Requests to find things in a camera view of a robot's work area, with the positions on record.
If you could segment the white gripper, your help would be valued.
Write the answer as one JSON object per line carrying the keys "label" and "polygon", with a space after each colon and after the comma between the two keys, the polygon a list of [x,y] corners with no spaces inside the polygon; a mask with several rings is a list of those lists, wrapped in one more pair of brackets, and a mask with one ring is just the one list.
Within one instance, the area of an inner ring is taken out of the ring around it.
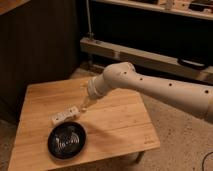
{"label": "white gripper", "polygon": [[103,98],[110,90],[111,87],[107,84],[102,75],[92,77],[87,83],[87,93],[89,97],[84,99],[80,106],[80,111],[85,112],[87,107],[93,103],[92,100]]}

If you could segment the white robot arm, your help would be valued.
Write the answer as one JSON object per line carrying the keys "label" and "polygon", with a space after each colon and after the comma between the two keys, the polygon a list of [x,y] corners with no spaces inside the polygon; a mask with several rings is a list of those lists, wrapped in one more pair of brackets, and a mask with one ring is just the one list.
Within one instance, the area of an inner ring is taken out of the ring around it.
{"label": "white robot arm", "polygon": [[213,86],[142,75],[130,62],[120,62],[88,81],[87,97],[96,101],[117,88],[142,92],[213,124]]}

